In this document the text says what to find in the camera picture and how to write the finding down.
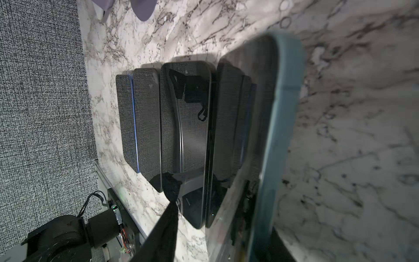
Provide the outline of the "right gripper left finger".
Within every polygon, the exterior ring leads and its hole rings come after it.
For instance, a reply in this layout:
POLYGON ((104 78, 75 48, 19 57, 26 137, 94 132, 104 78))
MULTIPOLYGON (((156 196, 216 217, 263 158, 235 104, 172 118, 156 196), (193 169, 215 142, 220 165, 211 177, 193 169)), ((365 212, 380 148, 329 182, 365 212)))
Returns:
POLYGON ((132 257, 132 262, 173 262, 175 258, 177 232, 179 223, 179 207, 177 200, 181 181, 171 173, 161 176, 163 191, 170 204, 148 235, 144 244, 132 257))

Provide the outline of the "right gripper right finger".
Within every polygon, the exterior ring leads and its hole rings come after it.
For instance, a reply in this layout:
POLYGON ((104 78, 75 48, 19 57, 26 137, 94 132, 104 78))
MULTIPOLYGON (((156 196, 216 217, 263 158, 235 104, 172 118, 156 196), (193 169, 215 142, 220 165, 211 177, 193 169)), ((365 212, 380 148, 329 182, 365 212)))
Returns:
POLYGON ((266 254, 267 262, 296 262, 275 228, 272 229, 270 244, 266 254))

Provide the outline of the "black phone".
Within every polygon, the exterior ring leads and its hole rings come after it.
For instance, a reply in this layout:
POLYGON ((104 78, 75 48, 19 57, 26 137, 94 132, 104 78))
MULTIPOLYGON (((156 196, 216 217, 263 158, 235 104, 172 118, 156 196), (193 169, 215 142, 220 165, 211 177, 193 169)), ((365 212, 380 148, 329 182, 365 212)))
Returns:
POLYGON ((162 192, 159 74, 154 68, 134 70, 134 104, 138 172, 162 192))
POLYGON ((116 75, 116 91, 123 157, 127 164, 139 173, 133 77, 124 74, 116 75))
POLYGON ((196 229, 204 222, 213 72, 205 61, 170 62, 160 72, 161 184, 196 229))

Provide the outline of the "green-edged phone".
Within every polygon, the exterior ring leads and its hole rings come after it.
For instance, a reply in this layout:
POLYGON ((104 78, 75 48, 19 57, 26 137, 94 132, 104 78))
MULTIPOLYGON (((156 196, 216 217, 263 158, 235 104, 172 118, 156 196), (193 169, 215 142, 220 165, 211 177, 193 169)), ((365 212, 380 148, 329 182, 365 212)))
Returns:
POLYGON ((261 262, 268 251, 304 75, 301 42, 266 32, 217 66, 206 244, 212 262, 261 262))

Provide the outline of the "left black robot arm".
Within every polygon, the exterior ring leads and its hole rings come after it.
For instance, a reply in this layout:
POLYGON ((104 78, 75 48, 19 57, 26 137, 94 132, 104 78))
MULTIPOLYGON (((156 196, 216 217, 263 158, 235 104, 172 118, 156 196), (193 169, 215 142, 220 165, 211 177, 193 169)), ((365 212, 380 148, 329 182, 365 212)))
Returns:
POLYGON ((83 217, 57 217, 28 234, 26 262, 89 262, 92 249, 120 233, 114 211, 108 209, 87 221, 83 217))

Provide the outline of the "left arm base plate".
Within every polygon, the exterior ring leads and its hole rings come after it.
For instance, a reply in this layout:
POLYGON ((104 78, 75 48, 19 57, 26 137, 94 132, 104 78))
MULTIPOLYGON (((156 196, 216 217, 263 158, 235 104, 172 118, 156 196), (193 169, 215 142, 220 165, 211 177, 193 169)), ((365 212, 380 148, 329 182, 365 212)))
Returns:
POLYGON ((117 241, 120 244, 120 252, 128 257, 133 257, 141 247, 141 232, 128 209, 122 203, 113 188, 107 190, 108 205, 117 216, 119 234, 117 241))

